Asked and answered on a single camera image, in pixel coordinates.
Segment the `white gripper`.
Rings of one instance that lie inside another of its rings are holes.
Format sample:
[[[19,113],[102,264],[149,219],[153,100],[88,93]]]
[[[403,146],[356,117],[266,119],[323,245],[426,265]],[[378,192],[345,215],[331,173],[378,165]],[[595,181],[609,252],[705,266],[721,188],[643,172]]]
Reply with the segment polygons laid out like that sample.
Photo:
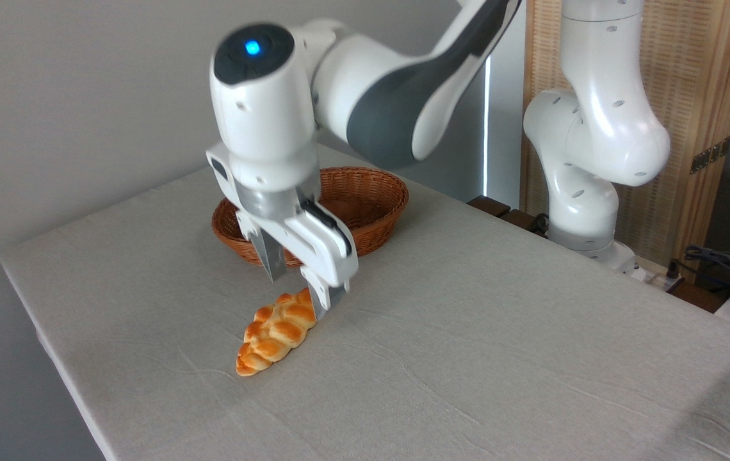
[[[271,281],[286,274],[285,251],[300,260],[316,321],[347,294],[359,268],[357,253],[351,232],[327,208],[306,200],[296,215],[282,221],[258,218],[242,208],[236,216]]]

